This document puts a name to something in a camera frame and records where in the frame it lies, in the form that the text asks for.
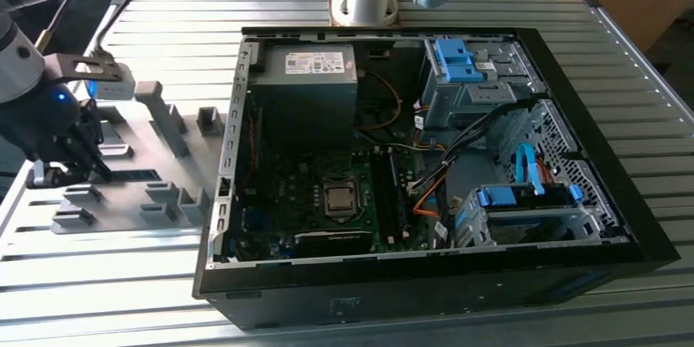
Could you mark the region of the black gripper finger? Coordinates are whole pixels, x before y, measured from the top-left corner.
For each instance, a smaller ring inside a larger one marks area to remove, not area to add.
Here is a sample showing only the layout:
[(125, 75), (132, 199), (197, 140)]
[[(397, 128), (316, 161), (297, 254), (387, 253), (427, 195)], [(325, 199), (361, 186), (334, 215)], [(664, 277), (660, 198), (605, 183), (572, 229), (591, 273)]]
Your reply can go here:
[(89, 98), (78, 102), (78, 120), (76, 124), (80, 145), (84, 149), (84, 165), (108, 183), (113, 178), (113, 173), (101, 159), (98, 145), (104, 142), (101, 131), (101, 117), (96, 105), (96, 100)]
[(88, 181), (89, 153), (78, 141), (69, 137), (53, 137), (48, 160), (46, 177), (50, 185), (73, 185)]

